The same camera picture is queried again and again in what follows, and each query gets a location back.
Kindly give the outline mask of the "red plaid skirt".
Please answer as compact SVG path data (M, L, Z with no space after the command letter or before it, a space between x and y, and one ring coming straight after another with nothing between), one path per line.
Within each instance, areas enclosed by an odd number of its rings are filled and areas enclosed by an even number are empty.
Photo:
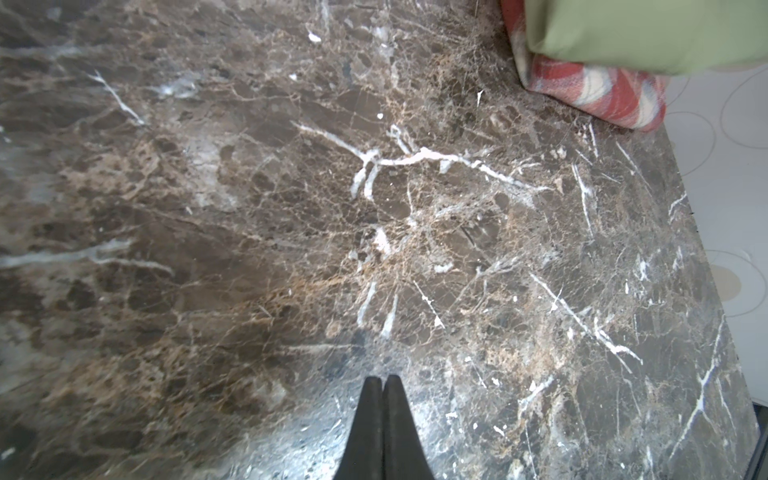
M647 72L585 65L531 52L525 39L522 1L503 1L501 11L522 86L619 127L651 131L664 120L667 79Z

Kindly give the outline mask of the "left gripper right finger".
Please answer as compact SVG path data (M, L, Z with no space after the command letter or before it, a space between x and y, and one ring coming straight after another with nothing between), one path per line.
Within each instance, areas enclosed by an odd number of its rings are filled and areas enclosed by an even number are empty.
M384 478L434 480L399 376L387 378L383 401Z

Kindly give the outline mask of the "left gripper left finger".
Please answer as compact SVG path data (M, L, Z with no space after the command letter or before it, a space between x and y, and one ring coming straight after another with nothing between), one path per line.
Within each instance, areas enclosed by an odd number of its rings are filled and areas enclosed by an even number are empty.
M383 414L382 380L378 377L367 377L334 480L384 478Z

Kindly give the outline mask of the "olive green skirt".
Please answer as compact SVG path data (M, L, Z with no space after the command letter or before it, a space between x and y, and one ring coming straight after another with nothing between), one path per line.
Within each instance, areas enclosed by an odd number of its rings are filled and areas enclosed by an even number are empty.
M547 57L666 75L767 57L764 1L527 1L528 47Z

